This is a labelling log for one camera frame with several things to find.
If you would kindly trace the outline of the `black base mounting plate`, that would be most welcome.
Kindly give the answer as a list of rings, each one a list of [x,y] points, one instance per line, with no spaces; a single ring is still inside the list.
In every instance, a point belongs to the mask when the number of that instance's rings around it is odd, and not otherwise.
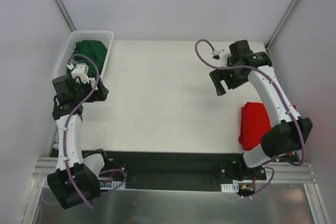
[[[127,189],[220,191],[235,180],[266,180],[264,168],[247,168],[236,153],[108,151],[107,158],[106,168],[126,173]]]

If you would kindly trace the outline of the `white plastic basket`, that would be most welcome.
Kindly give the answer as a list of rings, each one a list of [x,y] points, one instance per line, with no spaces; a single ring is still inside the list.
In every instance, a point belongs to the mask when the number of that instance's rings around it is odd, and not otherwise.
[[[77,42],[82,41],[82,40],[97,40],[97,41],[102,42],[107,48],[106,59],[104,61],[102,72],[100,74],[100,77],[103,78],[107,64],[108,64],[108,60],[110,57],[113,39],[114,39],[114,33],[109,30],[75,30],[73,31],[69,35],[65,45],[63,46],[61,53],[58,56],[58,59],[56,61],[56,66],[53,71],[53,77],[56,78],[56,77],[63,76],[66,74],[68,60],[70,56],[72,55]]]

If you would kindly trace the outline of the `green t shirt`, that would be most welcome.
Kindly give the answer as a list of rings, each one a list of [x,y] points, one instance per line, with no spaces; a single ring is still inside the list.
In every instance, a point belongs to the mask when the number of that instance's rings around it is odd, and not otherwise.
[[[73,53],[71,56],[76,54],[82,54],[90,58],[97,66],[99,70],[99,74],[102,73],[103,65],[107,56],[107,48],[101,41],[97,40],[83,40],[76,42],[76,46],[74,48]],[[89,69],[88,69],[88,77],[89,78],[95,78],[96,77],[96,70],[92,63],[84,59],[83,57],[73,57],[71,60],[71,63],[76,66],[79,63],[85,63]]]

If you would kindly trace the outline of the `right aluminium frame post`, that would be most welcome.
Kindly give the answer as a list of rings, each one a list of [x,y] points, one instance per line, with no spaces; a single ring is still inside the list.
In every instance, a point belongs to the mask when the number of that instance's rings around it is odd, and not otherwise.
[[[277,23],[275,29],[271,33],[269,39],[265,43],[265,50],[266,52],[269,52],[277,38],[279,37],[281,31],[284,29],[286,23],[289,21],[291,15],[294,13],[296,10],[296,7],[298,6],[299,2],[301,0],[291,0],[286,7],[284,13],[282,14],[279,22]]]

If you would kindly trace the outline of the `red t shirt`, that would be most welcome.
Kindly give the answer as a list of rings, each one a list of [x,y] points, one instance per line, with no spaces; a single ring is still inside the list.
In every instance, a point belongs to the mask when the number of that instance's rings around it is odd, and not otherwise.
[[[241,108],[239,143],[250,151],[261,142],[261,137],[271,129],[270,120],[262,103],[247,102]]]

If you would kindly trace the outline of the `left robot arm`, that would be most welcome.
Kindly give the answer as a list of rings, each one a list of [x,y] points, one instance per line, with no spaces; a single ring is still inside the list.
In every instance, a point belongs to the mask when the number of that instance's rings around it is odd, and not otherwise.
[[[109,91],[101,80],[96,84],[83,83],[68,75],[57,77],[52,83],[56,91],[52,115],[59,147],[56,169],[47,176],[47,183],[63,209],[81,203],[93,208],[92,200],[101,195],[98,176],[109,174],[111,163],[102,149],[82,154],[82,105],[105,101]]]

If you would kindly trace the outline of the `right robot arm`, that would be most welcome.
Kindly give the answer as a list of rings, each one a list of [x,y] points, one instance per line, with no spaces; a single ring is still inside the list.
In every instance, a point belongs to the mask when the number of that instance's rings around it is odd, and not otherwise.
[[[229,89],[250,82],[261,98],[271,125],[271,129],[261,137],[260,144],[241,154],[225,169],[228,177],[242,181],[271,159],[300,150],[312,130],[312,122],[309,118],[302,118],[290,104],[265,52],[253,52],[246,40],[234,42],[229,51],[228,69],[215,69],[209,74],[217,95],[226,93],[222,81]]]

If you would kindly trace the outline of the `aluminium front rail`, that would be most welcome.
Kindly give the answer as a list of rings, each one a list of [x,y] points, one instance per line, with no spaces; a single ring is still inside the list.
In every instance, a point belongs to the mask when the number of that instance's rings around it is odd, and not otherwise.
[[[172,153],[107,151],[107,168],[124,168],[128,175],[154,174],[211,174],[227,179],[227,169],[241,155],[238,153]],[[310,163],[292,166],[286,162],[270,162],[277,183],[313,183],[316,181]]]

